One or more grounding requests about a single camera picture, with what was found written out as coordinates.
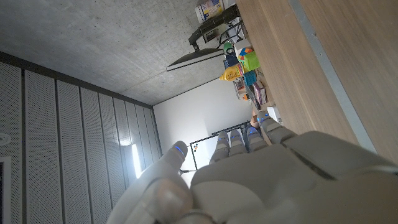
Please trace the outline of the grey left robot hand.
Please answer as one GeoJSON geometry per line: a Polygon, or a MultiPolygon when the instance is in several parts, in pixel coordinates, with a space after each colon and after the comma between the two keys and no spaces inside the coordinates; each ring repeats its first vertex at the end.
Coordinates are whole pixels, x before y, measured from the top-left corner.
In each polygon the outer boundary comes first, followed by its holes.
{"type": "Polygon", "coordinates": [[[265,113],[245,137],[220,132],[187,184],[176,142],[124,192],[109,223],[396,223],[397,166],[318,131],[295,134],[265,113]]]}

